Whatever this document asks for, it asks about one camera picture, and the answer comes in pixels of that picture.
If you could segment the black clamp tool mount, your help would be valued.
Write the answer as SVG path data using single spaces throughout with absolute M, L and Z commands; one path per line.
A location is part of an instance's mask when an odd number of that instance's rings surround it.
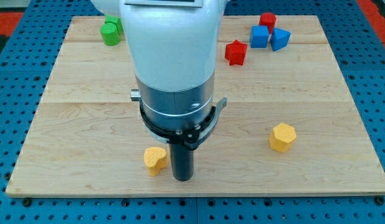
M 216 106 L 212 106 L 208 116 L 195 125 L 192 129 L 183 131 L 170 131 L 153 124 L 147 117 L 142 106 L 139 107 L 140 115 L 147 132 L 159 142 L 164 144 L 181 144 L 190 151 L 199 147 L 213 132 L 219 120 L 221 111 L 227 106 L 227 98 L 222 98 Z

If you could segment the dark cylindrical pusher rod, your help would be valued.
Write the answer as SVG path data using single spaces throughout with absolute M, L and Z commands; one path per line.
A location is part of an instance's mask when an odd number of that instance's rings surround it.
M 178 181 L 189 180 L 194 173 L 194 152 L 182 144 L 169 144 L 173 177 Z

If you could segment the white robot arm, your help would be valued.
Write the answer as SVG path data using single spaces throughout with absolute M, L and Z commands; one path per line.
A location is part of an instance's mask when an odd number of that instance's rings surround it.
M 194 151 L 212 133 L 225 98 L 214 98 L 225 1 L 92 0 L 119 17 L 138 84 L 133 99 L 148 132 L 169 146 L 173 176 L 189 180 Z

